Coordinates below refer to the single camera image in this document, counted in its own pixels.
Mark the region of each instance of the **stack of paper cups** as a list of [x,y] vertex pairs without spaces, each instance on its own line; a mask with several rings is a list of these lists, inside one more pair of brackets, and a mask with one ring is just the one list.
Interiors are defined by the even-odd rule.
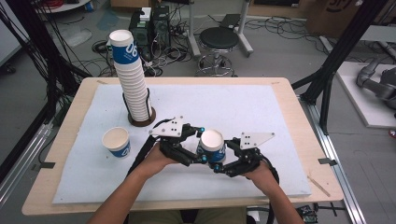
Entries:
[[153,111],[132,33],[127,30],[114,31],[110,34],[110,43],[129,115],[137,122],[150,120]]

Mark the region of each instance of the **blue and white paper cup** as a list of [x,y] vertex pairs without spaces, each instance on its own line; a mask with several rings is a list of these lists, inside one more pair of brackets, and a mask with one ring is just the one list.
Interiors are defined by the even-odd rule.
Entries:
[[121,127],[108,130],[103,135],[102,144],[118,158],[126,157],[131,150],[128,131]]
[[113,50],[114,66],[117,70],[130,71],[142,63],[130,31],[116,30],[111,32],[109,37]]
[[212,129],[205,130],[201,135],[196,152],[205,154],[209,162],[224,162],[225,145],[222,134]]

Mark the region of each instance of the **human arm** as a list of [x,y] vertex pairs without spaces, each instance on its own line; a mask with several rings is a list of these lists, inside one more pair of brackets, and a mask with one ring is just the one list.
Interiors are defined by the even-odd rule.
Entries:
[[271,171],[263,161],[261,161],[259,167],[254,171],[245,173],[244,176],[251,179],[254,185],[268,197],[279,224],[304,224],[289,201],[288,196],[286,196],[282,188],[276,183]]
[[159,144],[155,145],[142,163],[96,210],[88,223],[122,223],[146,181],[170,163],[176,162],[161,153]]

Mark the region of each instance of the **black stool seat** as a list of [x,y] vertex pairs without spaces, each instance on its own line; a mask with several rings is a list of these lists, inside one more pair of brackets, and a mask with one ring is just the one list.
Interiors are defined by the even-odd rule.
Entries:
[[211,49],[232,49],[238,44],[238,35],[228,28],[208,28],[200,34],[201,42]]

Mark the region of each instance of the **wrist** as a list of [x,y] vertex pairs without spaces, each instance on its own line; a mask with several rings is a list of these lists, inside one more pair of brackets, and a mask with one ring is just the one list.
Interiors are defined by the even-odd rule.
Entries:
[[129,175],[132,179],[135,179],[139,182],[146,182],[151,176],[146,174],[142,169],[136,167]]

